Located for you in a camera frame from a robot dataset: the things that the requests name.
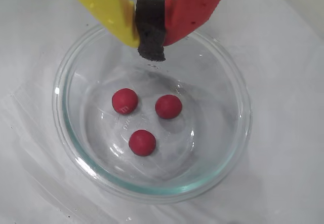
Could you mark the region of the gripper red moving right finger foam pad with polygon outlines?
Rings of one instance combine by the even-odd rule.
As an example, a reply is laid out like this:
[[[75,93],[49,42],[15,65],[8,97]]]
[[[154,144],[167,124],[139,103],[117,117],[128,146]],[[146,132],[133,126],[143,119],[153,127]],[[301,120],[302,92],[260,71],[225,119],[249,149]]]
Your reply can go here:
[[[164,47],[185,38],[205,24],[220,0],[136,0],[138,53],[150,61],[164,61]]]

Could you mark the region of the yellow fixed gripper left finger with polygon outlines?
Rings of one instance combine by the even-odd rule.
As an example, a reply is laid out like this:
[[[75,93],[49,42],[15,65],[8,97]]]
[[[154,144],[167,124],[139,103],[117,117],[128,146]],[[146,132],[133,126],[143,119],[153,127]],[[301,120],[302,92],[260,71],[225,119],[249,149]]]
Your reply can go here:
[[[139,47],[140,38],[135,25],[134,3],[131,0],[78,1],[122,43],[132,48]]]

